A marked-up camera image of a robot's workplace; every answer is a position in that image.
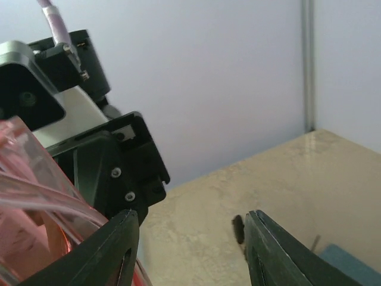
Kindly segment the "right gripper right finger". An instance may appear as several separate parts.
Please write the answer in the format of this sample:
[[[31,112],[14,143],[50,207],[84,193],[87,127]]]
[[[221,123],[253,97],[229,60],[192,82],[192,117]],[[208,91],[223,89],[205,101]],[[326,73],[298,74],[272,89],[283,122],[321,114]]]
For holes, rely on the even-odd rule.
[[[261,210],[246,214],[245,241],[252,285],[359,285]]]

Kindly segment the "blue glasses case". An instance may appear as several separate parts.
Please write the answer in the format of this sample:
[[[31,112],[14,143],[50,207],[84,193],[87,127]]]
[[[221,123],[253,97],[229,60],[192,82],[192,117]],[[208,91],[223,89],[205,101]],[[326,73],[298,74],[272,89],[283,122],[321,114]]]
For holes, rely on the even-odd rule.
[[[380,285],[380,272],[338,245],[329,244],[318,256],[361,285]]]

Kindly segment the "black sunglasses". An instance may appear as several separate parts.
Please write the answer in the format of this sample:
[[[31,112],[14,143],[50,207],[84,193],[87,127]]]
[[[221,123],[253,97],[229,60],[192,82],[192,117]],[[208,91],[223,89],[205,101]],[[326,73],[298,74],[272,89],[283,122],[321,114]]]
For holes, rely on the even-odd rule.
[[[245,231],[244,231],[245,225],[241,215],[238,214],[232,219],[232,227],[233,227],[235,240],[238,246],[240,247],[245,260],[247,260],[246,245],[245,245]]]

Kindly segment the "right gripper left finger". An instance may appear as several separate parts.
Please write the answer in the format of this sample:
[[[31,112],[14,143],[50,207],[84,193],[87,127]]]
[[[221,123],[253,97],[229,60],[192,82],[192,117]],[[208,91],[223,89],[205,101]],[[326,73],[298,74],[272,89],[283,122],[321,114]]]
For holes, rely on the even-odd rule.
[[[131,285],[138,244],[138,214],[124,210],[69,254],[20,284]]]

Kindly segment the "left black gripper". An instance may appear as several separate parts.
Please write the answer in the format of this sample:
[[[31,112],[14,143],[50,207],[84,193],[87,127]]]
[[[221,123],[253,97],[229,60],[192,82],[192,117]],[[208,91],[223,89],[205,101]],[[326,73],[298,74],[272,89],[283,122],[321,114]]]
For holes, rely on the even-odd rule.
[[[47,150],[88,205],[107,219],[134,210],[143,223],[149,207],[166,197],[170,175],[137,111]]]

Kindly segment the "red transparent glasses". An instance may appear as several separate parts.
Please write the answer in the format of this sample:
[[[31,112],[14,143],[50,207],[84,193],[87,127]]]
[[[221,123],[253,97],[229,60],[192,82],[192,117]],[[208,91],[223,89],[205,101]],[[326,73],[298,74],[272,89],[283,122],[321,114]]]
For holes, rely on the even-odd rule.
[[[111,219],[88,205],[20,118],[1,122],[2,285],[21,285]],[[131,285],[150,284],[136,256]]]

